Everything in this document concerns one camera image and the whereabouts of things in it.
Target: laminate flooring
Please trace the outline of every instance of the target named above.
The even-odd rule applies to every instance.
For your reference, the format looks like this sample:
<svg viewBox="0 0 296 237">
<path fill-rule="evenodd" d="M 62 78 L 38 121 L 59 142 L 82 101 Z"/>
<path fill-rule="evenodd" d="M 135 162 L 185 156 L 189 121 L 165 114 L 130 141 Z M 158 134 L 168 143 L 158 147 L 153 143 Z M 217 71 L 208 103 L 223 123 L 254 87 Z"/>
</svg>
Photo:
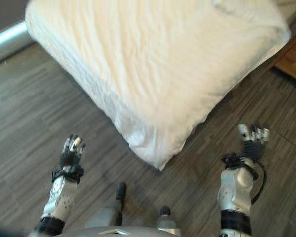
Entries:
<svg viewBox="0 0 296 237">
<path fill-rule="evenodd" d="M 296 83 L 266 64 L 250 73 L 199 125 L 162 172 L 129 149 L 112 122 L 38 44 L 0 63 L 0 226 L 29 233 L 48 200 L 51 171 L 63 143 L 81 135 L 86 151 L 73 213 L 65 231 L 84 227 L 128 185 L 125 225 L 155 226 L 166 204 L 184 236 L 216 237 L 217 192 L 228 152 L 240 152 L 236 125 L 268 125 L 262 158 L 265 189 L 252 207 L 255 237 L 296 237 Z"/>
</svg>

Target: floorboard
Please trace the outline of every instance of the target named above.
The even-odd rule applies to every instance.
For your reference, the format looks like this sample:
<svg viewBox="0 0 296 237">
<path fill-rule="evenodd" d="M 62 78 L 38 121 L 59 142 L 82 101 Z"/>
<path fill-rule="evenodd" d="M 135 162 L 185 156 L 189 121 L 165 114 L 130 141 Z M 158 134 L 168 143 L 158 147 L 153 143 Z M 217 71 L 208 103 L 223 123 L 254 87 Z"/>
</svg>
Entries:
<svg viewBox="0 0 296 237">
<path fill-rule="evenodd" d="M 162 171 L 129 149 L 111 121 L 39 45 L 0 63 L 0 226 L 30 232 L 37 224 L 71 133 L 87 144 L 85 176 L 65 230 L 84 227 L 128 184 L 125 225 L 153 227 L 167 204 L 185 236 L 218 236 L 216 201 L 223 154 L 240 151 L 236 125 L 271 130 L 262 161 L 268 183 L 252 207 L 256 237 L 296 237 L 296 83 L 277 71 L 254 70 L 198 126 Z"/>
</svg>

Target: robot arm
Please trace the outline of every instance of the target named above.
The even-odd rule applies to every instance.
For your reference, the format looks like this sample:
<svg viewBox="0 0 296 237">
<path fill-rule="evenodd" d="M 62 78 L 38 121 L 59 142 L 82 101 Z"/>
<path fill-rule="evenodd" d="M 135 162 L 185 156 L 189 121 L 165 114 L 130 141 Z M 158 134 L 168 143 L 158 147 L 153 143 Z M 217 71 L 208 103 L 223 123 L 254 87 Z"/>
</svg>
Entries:
<svg viewBox="0 0 296 237">
<path fill-rule="evenodd" d="M 85 144 L 79 136 L 71 135 L 65 142 L 59 164 L 61 170 L 52 173 L 53 186 L 35 231 L 30 237 L 49 237 L 62 233 L 71 214 L 77 186 L 84 170 L 79 165 Z"/>
<path fill-rule="evenodd" d="M 265 143 L 268 141 L 269 130 L 240 124 L 243 136 L 243 153 L 241 156 L 230 154 L 224 157 L 226 169 L 221 174 L 221 188 L 218 192 L 218 203 L 221 208 L 221 237 L 250 237 L 250 208 L 258 199 L 262 189 L 251 200 L 250 192 L 254 181 L 258 178 L 255 163 L 259 162 Z M 266 182 L 264 173 L 263 186 Z"/>
</svg>

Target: wooden cabinet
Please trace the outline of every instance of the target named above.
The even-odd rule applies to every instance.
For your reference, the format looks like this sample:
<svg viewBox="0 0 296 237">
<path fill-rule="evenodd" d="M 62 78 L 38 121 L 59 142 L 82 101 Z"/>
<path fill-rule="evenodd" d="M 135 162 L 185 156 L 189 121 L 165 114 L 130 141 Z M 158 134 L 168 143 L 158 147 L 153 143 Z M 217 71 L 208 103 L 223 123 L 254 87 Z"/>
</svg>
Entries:
<svg viewBox="0 0 296 237">
<path fill-rule="evenodd" d="M 296 37 L 283 47 L 268 69 L 273 66 L 296 79 Z"/>
</svg>

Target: cable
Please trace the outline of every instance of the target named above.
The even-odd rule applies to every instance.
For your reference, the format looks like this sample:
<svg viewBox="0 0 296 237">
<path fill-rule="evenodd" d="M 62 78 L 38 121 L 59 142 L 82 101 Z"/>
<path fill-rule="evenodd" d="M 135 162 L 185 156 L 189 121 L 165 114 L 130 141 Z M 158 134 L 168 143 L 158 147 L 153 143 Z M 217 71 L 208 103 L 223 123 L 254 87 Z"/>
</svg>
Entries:
<svg viewBox="0 0 296 237">
<path fill-rule="evenodd" d="M 258 198 L 260 197 L 263 189 L 264 189 L 264 186 L 266 184 L 266 181 L 267 181 L 267 174 L 266 174 L 266 170 L 264 168 L 264 165 L 260 162 L 260 161 L 256 161 L 256 163 L 261 167 L 261 169 L 263 170 L 263 182 L 262 182 L 262 185 L 260 187 L 260 190 L 258 191 L 258 193 L 254 196 L 253 199 L 251 199 L 251 205 L 255 204 L 256 201 L 258 200 Z"/>
</svg>

